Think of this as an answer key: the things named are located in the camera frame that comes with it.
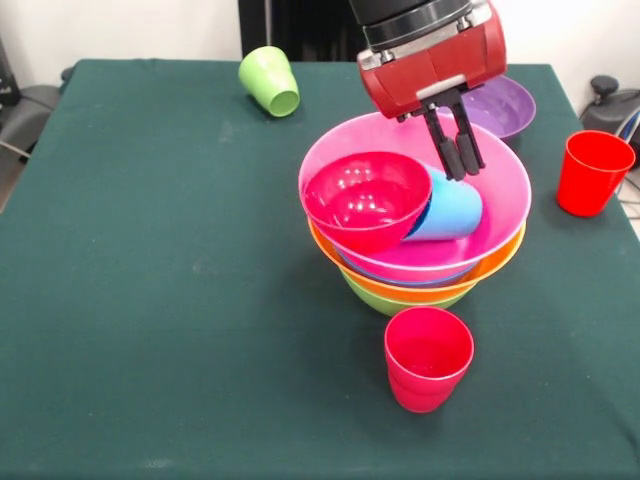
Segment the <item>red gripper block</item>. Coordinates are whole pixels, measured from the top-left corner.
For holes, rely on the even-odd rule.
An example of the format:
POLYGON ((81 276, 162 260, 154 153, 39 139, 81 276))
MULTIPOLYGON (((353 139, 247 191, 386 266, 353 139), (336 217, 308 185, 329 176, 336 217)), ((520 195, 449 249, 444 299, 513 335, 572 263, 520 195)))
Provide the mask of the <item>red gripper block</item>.
POLYGON ((424 117, 446 178, 478 175, 485 163, 460 92, 506 71, 505 38, 494 5, 424 2, 363 31, 368 48, 358 54, 358 68, 378 110, 402 118, 419 115, 428 105, 424 117), (444 134, 436 107, 443 104, 437 97, 449 91, 456 144, 444 134))

